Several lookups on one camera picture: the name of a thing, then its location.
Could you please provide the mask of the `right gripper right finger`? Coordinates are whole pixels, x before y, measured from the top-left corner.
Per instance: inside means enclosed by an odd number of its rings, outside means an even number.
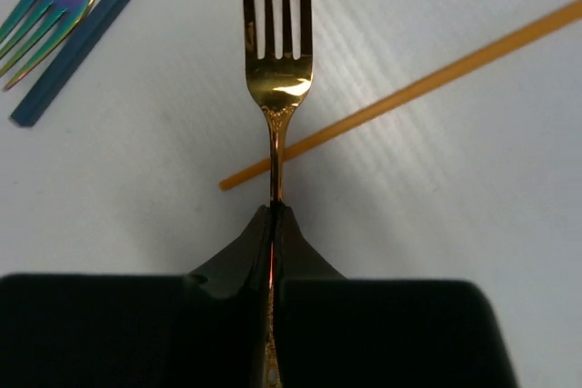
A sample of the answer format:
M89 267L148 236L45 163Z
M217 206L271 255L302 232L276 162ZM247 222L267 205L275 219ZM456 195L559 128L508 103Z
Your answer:
M279 206L274 331L286 387L514 387L494 310L450 279L348 279Z

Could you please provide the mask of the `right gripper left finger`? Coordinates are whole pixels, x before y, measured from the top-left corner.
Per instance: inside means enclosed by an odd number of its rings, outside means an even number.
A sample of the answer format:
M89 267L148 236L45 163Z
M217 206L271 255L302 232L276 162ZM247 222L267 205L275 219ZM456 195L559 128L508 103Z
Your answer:
M260 387L273 217L188 274L9 274L4 387Z

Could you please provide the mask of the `gold ornate fork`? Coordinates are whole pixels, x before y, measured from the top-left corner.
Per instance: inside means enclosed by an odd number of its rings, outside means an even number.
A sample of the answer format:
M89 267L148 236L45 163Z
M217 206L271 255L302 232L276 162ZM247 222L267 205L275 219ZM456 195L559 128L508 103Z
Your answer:
M312 0L300 0L300 48L293 54L291 0L282 0L283 53L276 55L274 2L264 0L265 53L258 53L256 1L243 0L246 85L263 112L269 133L270 207L283 197L286 132L295 110L305 101L313 82Z

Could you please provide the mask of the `blue chopstick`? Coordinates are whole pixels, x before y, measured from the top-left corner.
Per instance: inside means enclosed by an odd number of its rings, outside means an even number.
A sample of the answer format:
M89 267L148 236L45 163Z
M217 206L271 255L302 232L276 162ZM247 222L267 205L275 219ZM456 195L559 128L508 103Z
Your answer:
M10 115L17 126L30 128L36 124L129 1L99 1Z

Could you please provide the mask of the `rainbow fork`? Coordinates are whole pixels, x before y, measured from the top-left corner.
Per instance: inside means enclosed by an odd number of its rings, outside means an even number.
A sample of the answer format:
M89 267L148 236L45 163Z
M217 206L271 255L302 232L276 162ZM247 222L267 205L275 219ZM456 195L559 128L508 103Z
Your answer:
M13 73L10 90L44 61L85 19L95 0L19 0L1 24L1 66L5 75L32 49L36 52Z

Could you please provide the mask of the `orange chopstick short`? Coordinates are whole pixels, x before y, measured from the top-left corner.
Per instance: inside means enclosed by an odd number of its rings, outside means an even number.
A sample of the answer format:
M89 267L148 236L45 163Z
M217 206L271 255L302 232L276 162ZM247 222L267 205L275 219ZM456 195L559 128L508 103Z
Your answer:
M468 75L497 59L534 43L557 30L581 19L581 0L575 0L542 18L501 37L495 42L477 49L475 52L446 65L413 84L402 88L379 101L335 122L289 147L285 146L284 161L294 159L321 144L365 124L421 95L435 91L458 78ZM262 173L269 173L270 157L222 180L218 187L229 191Z

